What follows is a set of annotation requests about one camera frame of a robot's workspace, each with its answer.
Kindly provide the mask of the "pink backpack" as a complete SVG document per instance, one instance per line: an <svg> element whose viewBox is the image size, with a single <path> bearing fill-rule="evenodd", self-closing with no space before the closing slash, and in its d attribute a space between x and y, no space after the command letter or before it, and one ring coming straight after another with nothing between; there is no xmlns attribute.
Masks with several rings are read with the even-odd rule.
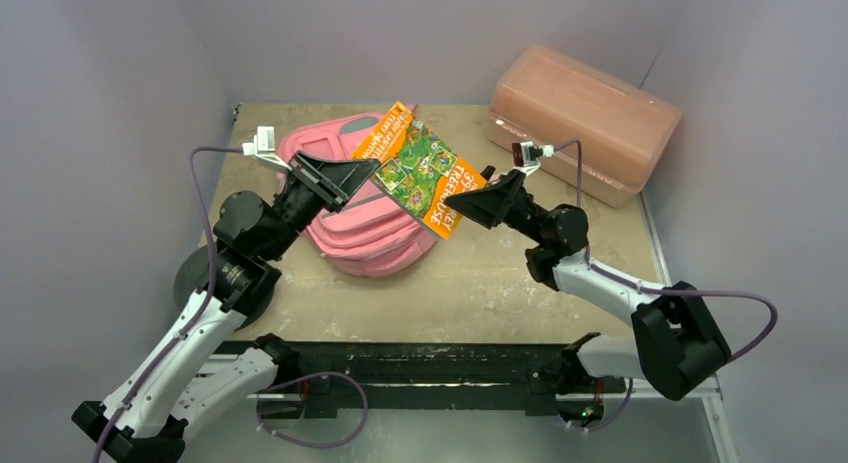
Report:
<svg viewBox="0 0 848 463"><path fill-rule="evenodd" d="M347 159L383 115L366 112L300 127L277 145L285 161L298 151L324 160ZM424 256L435 236L368 182L338 213L322 211L303 235L340 271L379 278Z"/></svg>

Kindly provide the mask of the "orange book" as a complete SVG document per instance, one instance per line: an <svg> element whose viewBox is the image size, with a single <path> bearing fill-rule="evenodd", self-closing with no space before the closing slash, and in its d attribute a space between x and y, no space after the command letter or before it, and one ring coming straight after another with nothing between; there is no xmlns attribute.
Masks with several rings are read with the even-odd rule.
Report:
<svg viewBox="0 0 848 463"><path fill-rule="evenodd" d="M398 101L353 150L376 159L376 186L434 235L448 239L461 214L446 199L481 189L487 178Z"/></svg>

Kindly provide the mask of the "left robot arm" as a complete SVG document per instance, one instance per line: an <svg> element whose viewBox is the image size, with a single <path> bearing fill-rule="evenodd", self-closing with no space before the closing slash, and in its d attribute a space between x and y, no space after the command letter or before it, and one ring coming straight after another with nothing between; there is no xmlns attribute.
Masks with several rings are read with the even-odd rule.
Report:
<svg viewBox="0 0 848 463"><path fill-rule="evenodd" d="M229 367L196 380L215 350L268 307L280 278L274 262L320 212L342 210L379 167L375 159L324 160L303 152L273 164L286 180L272 201L235 192L217 222L205 226L206 244L174 282L181 313L155 349L108 397L74 411L96 456L176 462L190 441L248 395L284 392L303 380L298 352L272 334L252 342Z"/></svg>

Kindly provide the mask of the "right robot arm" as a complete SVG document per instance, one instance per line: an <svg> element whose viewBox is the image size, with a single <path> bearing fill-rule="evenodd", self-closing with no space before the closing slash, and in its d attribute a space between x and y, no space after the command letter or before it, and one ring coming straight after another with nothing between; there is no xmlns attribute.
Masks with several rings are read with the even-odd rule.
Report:
<svg viewBox="0 0 848 463"><path fill-rule="evenodd" d="M730 347L702 292L684 281L664 286L640 280L593 259L586 212L570 204L539 205L526 191L525 179L512 170L445 203L487 229L504 224L535 242L525 252L535 282L576 296L631 330L628 338L591 334L568 345L561 375L569 387L584 390L603 377L641 379L679 401L731 362Z"/></svg>

